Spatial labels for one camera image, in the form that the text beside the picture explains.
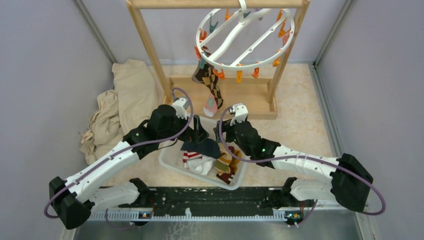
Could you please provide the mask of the dark blue sock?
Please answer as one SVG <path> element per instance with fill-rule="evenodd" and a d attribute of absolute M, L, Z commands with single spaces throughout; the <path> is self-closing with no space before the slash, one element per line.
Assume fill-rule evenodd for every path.
<path fill-rule="evenodd" d="M 221 150 L 218 143 L 210 138 L 207 138 L 200 143 L 184 142 L 180 150 L 195 152 L 213 159 L 218 159 L 221 156 Z"/>

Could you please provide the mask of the red white striped sock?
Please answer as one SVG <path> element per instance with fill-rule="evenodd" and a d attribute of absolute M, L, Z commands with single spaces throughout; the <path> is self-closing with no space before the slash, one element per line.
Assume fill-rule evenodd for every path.
<path fill-rule="evenodd" d="M 182 161 L 187 163 L 190 160 L 202 159 L 203 155 L 194 151 L 183 151 Z"/>

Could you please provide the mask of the mustard yellow sock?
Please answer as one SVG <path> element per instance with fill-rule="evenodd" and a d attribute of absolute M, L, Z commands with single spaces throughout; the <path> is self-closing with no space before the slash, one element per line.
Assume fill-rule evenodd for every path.
<path fill-rule="evenodd" d="M 232 154 L 236 155 L 237 157 L 241 158 L 241 151 L 233 146 L 229 147 L 230 151 Z M 229 164 L 230 170 L 233 174 L 235 174 L 238 170 L 238 163 L 240 162 L 240 160 L 236 157 L 231 157 L 231 162 Z"/>

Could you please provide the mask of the beige striped ribbed sock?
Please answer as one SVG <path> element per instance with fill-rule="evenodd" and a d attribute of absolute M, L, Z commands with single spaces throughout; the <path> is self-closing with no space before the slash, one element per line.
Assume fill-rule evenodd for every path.
<path fill-rule="evenodd" d="M 227 152 L 221 152 L 220 157 L 213 164 L 216 170 L 216 177 L 227 185 L 232 183 L 238 167 L 233 157 Z"/>

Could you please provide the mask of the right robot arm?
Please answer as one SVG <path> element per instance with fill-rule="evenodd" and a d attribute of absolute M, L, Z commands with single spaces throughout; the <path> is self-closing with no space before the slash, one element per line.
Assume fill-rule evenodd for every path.
<path fill-rule="evenodd" d="M 246 156 L 240 158 L 245 163 L 309 177 L 293 177 L 285 184 L 281 199 L 287 206 L 305 200 L 330 200 L 354 212 L 365 210 L 374 179 L 355 156 L 320 157 L 299 152 L 261 137 L 247 120 L 219 120 L 214 132 L 219 142 L 236 144 Z"/>

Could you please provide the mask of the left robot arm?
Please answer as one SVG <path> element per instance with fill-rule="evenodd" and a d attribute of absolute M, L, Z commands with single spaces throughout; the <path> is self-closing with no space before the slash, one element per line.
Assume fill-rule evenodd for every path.
<path fill-rule="evenodd" d="M 175 106 L 160 105 L 149 119 L 127 133 L 105 156 L 80 172 L 49 183 L 48 206 L 68 230 L 85 223 L 91 214 L 113 207 L 151 207 L 152 195 L 139 178 L 103 187 L 121 170 L 159 149 L 160 143 L 179 140 L 199 144 L 209 137 L 197 115 L 179 116 Z"/>

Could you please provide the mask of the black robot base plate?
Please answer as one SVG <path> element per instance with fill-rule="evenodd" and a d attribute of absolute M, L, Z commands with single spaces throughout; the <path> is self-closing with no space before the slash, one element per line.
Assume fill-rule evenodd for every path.
<path fill-rule="evenodd" d="M 313 200 L 295 199 L 289 188 L 249 186 L 228 190 L 219 187 L 146 187 L 134 203 L 121 208 L 151 208 L 155 217 L 183 216 L 189 209 L 194 217 L 271 216 L 274 210 L 312 207 Z"/>

